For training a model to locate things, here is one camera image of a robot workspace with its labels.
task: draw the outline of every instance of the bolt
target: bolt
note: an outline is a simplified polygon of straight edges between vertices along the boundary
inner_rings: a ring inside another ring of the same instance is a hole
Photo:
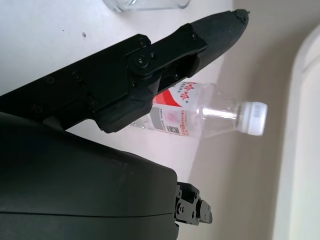
[[[47,77],[45,78],[45,82],[46,82],[47,84],[49,84],[49,85],[52,85],[52,84],[55,83],[55,78],[54,78],[53,76],[47,76]]]
[[[32,109],[36,114],[42,114],[44,112],[44,107],[40,105],[35,105]]]
[[[147,42],[144,39],[140,39],[138,45],[140,48],[145,48],[147,46]]]
[[[149,61],[145,56],[141,55],[134,60],[134,64],[139,69],[145,69],[149,65]]]
[[[94,108],[99,107],[99,102],[98,102],[98,100],[97,100],[97,99],[91,100],[91,106],[94,107]]]
[[[182,204],[179,203],[178,206],[177,206],[177,208],[176,208],[176,213],[177,213],[177,214],[180,214],[181,211],[182,211]]]
[[[75,72],[72,74],[72,79],[81,82],[84,79],[84,76],[80,72]]]

